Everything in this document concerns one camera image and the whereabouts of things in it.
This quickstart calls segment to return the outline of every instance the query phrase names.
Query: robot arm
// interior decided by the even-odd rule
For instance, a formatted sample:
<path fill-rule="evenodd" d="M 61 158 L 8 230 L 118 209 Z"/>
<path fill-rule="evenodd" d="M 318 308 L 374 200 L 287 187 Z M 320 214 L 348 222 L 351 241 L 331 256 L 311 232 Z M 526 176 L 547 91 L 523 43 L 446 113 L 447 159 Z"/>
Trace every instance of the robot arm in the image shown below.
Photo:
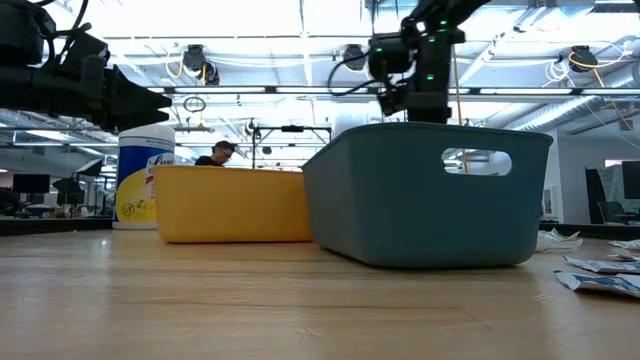
<path fill-rule="evenodd" d="M 107 44 L 87 34 L 89 28 L 56 31 L 42 6 L 0 1 L 0 108 L 83 117 L 110 132 L 167 120 L 159 109 L 171 99 L 130 82 L 117 66 L 105 68 Z M 71 45 L 61 61 L 53 39 L 63 35 Z M 49 59 L 38 68 L 45 41 Z"/>
<path fill-rule="evenodd" d="M 369 41 L 369 71 L 385 85 L 378 95 L 385 115 L 407 110 L 409 121 L 446 123 L 451 117 L 451 49 L 464 43 L 458 26 L 489 0 L 421 0 L 402 20 L 399 32 L 374 34 Z M 392 84 L 392 74 L 414 74 Z"/>

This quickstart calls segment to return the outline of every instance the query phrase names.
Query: wooden table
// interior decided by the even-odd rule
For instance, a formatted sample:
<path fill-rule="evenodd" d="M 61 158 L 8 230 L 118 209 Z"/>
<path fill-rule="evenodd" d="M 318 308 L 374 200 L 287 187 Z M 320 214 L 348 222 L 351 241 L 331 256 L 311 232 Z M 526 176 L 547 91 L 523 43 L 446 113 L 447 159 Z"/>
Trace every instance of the wooden table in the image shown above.
<path fill-rule="evenodd" d="M 590 241 L 578 258 L 613 253 Z M 372 269 L 313 244 L 153 233 L 0 239 L 9 359 L 638 359 L 640 303 L 576 294 L 560 254 L 507 269 Z"/>

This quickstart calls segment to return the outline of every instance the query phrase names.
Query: yellow plastic bin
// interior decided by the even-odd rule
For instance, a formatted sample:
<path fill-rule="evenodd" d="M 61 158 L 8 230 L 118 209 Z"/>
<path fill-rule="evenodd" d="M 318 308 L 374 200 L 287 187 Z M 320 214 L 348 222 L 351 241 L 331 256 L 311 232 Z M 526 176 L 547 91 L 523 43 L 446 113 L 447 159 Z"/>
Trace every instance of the yellow plastic bin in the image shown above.
<path fill-rule="evenodd" d="M 165 242 L 312 240 L 302 173 L 158 166 L 153 175 Z"/>

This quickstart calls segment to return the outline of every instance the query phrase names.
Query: crumpled paper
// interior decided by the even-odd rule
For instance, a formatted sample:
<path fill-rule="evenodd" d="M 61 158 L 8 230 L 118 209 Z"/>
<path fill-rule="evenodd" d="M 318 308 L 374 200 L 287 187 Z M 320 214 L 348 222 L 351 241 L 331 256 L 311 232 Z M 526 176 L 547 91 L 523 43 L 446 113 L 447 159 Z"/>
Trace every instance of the crumpled paper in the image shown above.
<path fill-rule="evenodd" d="M 578 238 L 580 232 L 571 236 L 562 236 L 556 229 L 551 231 L 538 231 L 538 243 L 536 252 L 573 250 L 582 245 L 583 240 Z"/>
<path fill-rule="evenodd" d="M 635 274 L 640 275 L 640 261 L 596 261 L 578 260 L 568 256 L 564 257 L 570 265 L 589 270 L 598 274 Z"/>
<path fill-rule="evenodd" d="M 626 250 L 640 251 L 640 240 L 633 241 L 611 241 L 609 244 L 621 247 Z"/>
<path fill-rule="evenodd" d="M 640 256 L 617 254 L 617 255 L 608 255 L 608 257 L 610 257 L 612 260 L 618 260 L 618 261 L 640 261 Z"/>
<path fill-rule="evenodd" d="M 573 291 L 600 290 L 640 298 L 640 276 L 637 275 L 591 276 L 563 271 L 555 273 L 558 280 Z"/>

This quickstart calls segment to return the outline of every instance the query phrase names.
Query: metal frame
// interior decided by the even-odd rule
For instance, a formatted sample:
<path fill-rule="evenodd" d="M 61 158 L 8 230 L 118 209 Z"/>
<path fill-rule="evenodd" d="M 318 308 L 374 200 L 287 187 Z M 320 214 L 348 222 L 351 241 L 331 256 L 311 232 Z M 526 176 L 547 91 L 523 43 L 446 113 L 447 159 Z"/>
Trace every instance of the metal frame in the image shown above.
<path fill-rule="evenodd" d="M 262 136 L 262 138 L 260 139 L 260 141 L 258 142 L 256 139 L 256 133 L 261 131 L 261 130 L 265 130 L 267 131 L 266 134 L 264 134 Z M 269 137 L 269 135 L 271 135 L 274 131 L 282 131 L 282 132 L 286 132 L 286 133 L 301 133 L 301 132 L 305 132 L 305 131 L 311 131 L 313 132 L 318 139 L 320 139 L 324 145 L 327 144 L 327 142 L 324 140 L 324 138 L 322 136 L 320 136 L 320 134 L 317 133 L 317 131 L 327 131 L 329 133 L 329 141 L 332 140 L 332 135 L 333 135 L 333 131 L 330 127 L 313 127 L 313 126 L 295 126 L 295 125 L 288 125 L 288 126 L 280 126 L 280 127 L 273 127 L 273 126 L 256 126 L 253 128 L 253 131 L 251 132 L 251 168 L 255 169 L 256 168 L 256 149 L 258 148 L 258 146 L 261 146 L 261 143 L 267 138 Z"/>

